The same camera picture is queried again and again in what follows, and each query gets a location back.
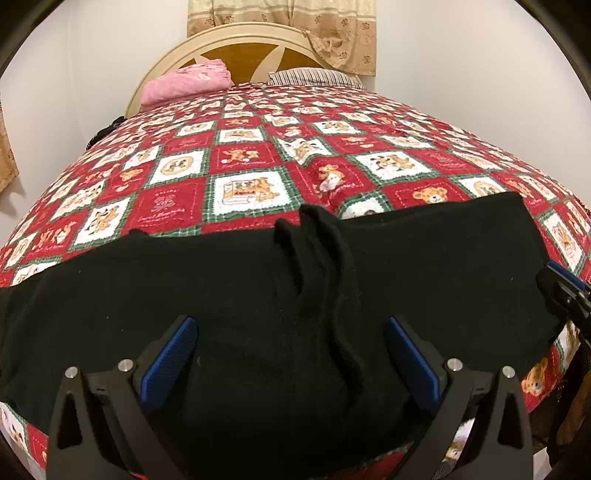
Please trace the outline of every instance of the bedspread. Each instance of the bedspread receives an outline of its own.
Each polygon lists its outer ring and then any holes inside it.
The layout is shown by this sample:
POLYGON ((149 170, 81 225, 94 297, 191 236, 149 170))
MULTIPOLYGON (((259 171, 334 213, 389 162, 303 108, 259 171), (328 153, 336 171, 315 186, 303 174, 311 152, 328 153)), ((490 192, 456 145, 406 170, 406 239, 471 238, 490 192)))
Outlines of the bedspread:
MULTIPOLYGON (((568 189, 504 150, 415 109, 343 87, 243 85, 127 120, 51 185, 0 249, 0 287, 131 229, 185 236, 296 222, 303 203, 340 218, 519 192, 553 260, 591 280, 591 219, 568 189)), ((576 348, 569 323, 522 389, 534 409, 576 348)), ((47 438, 0 404, 45 468, 47 438)), ((364 466, 383 478, 399 453, 364 466)))

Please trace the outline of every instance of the black cloth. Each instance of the black cloth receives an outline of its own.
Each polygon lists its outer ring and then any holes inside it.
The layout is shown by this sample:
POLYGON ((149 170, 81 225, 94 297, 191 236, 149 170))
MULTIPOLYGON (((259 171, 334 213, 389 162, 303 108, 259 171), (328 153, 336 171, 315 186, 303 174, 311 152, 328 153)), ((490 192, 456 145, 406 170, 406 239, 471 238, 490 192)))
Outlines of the black cloth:
POLYGON ((303 206, 301 225, 98 247, 0 291, 0 400, 47 431, 63 372, 111 369, 180 313, 190 366, 151 422, 195 478, 304 478, 413 436, 424 417, 382 337, 404 315, 444 357, 524 375, 563 322, 521 196, 352 220, 303 206))
POLYGON ((102 130, 99 130, 96 133, 96 135, 94 137, 92 137, 92 140, 90 140, 88 142, 86 149, 87 150, 91 149, 95 144, 97 144, 98 142, 103 140, 103 138, 105 138, 107 135, 109 135, 110 133, 113 133, 115 130, 117 130, 121 126, 121 124, 123 122, 125 122, 125 120, 126 120, 126 118, 124 116, 120 116, 119 118, 113 120, 113 123, 111 123, 108 127, 105 127, 102 130))

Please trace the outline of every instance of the beige curtain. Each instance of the beige curtain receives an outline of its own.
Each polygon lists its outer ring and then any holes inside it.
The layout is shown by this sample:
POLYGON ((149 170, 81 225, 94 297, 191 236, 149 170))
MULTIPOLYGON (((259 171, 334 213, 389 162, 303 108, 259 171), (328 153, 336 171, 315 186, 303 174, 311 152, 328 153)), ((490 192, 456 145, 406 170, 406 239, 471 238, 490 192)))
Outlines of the beige curtain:
POLYGON ((329 65, 375 75, 375 0, 189 0, 189 36, 217 25, 252 21, 299 28, 329 65))
POLYGON ((0 192, 8 187, 17 175, 17 164, 8 142, 8 134, 4 127, 4 115, 2 114, 2 102, 0 101, 0 192))

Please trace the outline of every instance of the white wall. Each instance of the white wall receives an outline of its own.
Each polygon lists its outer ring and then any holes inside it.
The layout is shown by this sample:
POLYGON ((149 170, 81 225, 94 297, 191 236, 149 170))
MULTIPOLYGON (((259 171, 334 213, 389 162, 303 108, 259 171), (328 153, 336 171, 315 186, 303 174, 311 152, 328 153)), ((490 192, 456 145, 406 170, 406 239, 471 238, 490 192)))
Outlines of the white wall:
POLYGON ((0 195, 0 244, 60 172, 186 37, 187 0, 66 0, 0 79, 20 175, 0 195))
MULTIPOLYGON (((376 0, 378 93, 466 128, 591 205, 591 102, 514 0, 376 0)), ((186 35, 187 0, 66 0, 0 79, 21 175, 0 195, 0 242, 146 71, 186 35)))

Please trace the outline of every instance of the headboard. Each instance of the headboard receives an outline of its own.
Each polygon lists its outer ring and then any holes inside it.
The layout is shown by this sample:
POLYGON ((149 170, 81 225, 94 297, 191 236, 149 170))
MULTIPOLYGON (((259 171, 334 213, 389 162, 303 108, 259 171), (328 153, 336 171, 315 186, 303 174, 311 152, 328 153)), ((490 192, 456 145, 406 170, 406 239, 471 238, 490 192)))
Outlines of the headboard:
POLYGON ((150 80, 200 60, 222 59, 234 83, 268 82, 269 72, 295 67, 333 69, 312 50, 301 30, 266 22, 241 22, 210 28, 169 51, 137 87, 126 116, 139 112, 140 96, 150 80))

